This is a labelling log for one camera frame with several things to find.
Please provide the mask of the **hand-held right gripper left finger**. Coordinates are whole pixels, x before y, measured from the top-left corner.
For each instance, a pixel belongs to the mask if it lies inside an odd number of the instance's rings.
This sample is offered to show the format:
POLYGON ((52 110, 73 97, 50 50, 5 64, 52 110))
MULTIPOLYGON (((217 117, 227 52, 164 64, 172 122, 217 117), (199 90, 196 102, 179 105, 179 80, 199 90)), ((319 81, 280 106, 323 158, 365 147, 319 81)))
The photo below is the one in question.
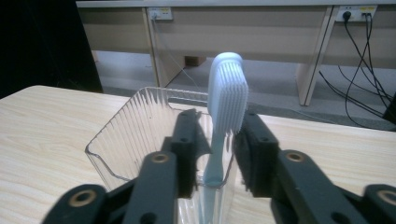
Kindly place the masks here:
POLYGON ((190 198, 196 183, 196 125, 196 110, 185 110, 177 116, 172 135, 171 151, 177 155, 179 198, 190 198))

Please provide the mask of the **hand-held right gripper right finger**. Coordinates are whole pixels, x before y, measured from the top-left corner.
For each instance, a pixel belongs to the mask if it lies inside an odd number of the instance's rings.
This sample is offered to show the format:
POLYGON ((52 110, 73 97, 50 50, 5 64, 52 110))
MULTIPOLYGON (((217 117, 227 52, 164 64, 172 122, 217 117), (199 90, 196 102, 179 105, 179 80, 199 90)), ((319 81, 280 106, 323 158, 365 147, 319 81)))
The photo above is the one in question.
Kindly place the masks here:
POLYGON ((246 189, 256 198, 273 195, 278 151, 278 140, 270 129, 257 114, 247 112, 233 140, 233 152, 246 189))

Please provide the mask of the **clear ribbed plastic container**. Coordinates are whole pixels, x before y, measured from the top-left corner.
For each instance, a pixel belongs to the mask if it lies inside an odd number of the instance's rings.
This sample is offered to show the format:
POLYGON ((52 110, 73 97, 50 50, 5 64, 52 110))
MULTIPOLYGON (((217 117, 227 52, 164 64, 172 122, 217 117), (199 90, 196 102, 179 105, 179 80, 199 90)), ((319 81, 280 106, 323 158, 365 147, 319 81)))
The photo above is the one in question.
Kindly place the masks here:
MULTIPOLYGON (((207 112, 203 92, 163 88, 144 88, 131 97, 104 128, 86 146, 86 154, 106 187, 113 190, 136 178, 146 155, 158 151, 163 140, 172 135, 180 113, 194 109, 197 117, 199 148, 210 148, 212 119, 207 112)), ((233 156, 233 136, 224 140, 223 183, 210 191, 203 183, 209 156, 197 161, 197 187, 190 199, 178 201, 178 224, 204 224, 208 198, 214 198, 213 224, 227 224, 233 201, 237 173, 233 156)))

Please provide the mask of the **light blue toothbrush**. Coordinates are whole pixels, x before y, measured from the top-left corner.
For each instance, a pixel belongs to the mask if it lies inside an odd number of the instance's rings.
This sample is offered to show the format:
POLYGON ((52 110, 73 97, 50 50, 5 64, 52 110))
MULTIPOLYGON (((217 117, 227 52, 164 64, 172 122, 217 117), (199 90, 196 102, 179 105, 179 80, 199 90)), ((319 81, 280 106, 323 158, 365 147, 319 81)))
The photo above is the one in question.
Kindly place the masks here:
POLYGON ((234 52, 217 55, 211 65, 207 109, 212 118, 211 154, 203 176, 200 224, 213 224, 217 188, 223 182, 222 155, 227 134, 238 133, 247 110, 248 84, 242 57, 234 52))

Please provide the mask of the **brown cardboard box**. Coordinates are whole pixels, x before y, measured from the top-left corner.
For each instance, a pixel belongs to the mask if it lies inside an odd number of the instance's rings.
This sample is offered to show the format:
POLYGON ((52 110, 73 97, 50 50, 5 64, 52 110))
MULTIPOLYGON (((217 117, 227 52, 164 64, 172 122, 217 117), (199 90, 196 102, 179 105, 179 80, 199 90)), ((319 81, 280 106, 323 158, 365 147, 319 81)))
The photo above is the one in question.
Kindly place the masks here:
POLYGON ((206 57, 185 56, 184 60, 186 66, 199 66, 206 61, 206 57))

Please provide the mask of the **long beige wooden desk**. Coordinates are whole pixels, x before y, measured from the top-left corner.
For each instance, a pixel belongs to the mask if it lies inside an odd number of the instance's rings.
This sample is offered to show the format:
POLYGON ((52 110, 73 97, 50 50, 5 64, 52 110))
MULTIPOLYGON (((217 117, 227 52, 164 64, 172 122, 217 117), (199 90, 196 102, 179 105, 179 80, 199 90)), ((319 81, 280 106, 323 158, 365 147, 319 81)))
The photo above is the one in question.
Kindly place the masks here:
POLYGON ((185 56, 234 51, 250 60, 297 63, 298 96, 309 105, 322 64, 358 61, 335 20, 340 6, 376 5, 372 59, 396 68, 396 0, 93 0, 77 3, 94 50, 142 52, 167 86, 185 56), (149 7, 172 8, 153 21, 149 7))

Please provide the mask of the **dark object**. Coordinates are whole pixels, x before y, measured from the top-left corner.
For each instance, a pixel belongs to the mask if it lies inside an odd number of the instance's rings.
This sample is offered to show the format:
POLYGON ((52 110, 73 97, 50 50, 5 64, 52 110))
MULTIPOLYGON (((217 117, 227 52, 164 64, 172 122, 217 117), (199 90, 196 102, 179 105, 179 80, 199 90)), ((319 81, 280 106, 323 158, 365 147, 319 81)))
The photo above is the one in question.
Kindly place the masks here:
POLYGON ((382 118, 396 125, 396 92, 394 93, 382 118))

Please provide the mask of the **black curtain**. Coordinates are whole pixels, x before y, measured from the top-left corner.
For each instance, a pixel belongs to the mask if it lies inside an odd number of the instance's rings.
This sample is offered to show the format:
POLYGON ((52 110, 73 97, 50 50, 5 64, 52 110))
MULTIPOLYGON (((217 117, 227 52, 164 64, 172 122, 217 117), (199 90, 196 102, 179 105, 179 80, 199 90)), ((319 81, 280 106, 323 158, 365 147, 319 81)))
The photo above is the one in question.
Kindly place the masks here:
POLYGON ((0 0, 0 99, 35 85, 103 90, 76 0, 0 0))

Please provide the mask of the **white wall socket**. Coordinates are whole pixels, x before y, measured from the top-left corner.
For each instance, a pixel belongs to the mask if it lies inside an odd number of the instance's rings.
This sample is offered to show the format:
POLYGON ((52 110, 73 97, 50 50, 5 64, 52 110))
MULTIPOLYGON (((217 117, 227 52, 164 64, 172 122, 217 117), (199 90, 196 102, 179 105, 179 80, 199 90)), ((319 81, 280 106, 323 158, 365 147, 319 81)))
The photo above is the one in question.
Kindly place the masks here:
POLYGON ((364 5, 364 6, 340 6, 335 20, 342 22, 345 20, 344 14, 350 13, 349 21, 361 22, 365 21, 365 15, 370 14, 374 16, 377 10, 376 5, 364 5))
POLYGON ((149 7, 148 15, 153 21, 171 21, 173 19, 170 7, 149 7))

